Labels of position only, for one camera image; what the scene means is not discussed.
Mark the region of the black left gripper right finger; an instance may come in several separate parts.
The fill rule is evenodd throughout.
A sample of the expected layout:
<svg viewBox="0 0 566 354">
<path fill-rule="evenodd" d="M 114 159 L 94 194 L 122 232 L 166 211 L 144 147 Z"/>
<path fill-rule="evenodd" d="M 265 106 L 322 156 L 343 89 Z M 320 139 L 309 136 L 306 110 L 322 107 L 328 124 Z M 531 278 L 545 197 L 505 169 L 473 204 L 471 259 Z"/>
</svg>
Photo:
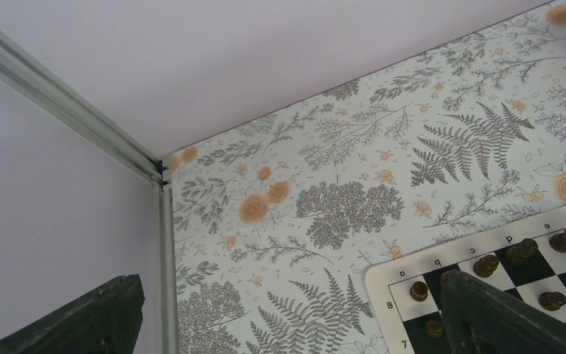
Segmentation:
<svg viewBox="0 0 566 354">
<path fill-rule="evenodd" d="M 454 353 L 566 353 L 566 323 L 463 271 L 439 278 Z"/>
</svg>

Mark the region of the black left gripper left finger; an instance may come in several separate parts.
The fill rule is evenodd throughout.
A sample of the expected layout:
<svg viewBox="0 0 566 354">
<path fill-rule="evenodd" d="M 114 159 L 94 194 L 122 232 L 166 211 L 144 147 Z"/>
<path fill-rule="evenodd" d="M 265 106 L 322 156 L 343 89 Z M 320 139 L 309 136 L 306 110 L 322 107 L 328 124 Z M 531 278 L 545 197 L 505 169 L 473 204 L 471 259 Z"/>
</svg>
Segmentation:
<svg viewBox="0 0 566 354">
<path fill-rule="evenodd" d="M 138 274 L 115 277 L 0 339 L 0 353 L 132 353 L 143 304 Z"/>
</svg>

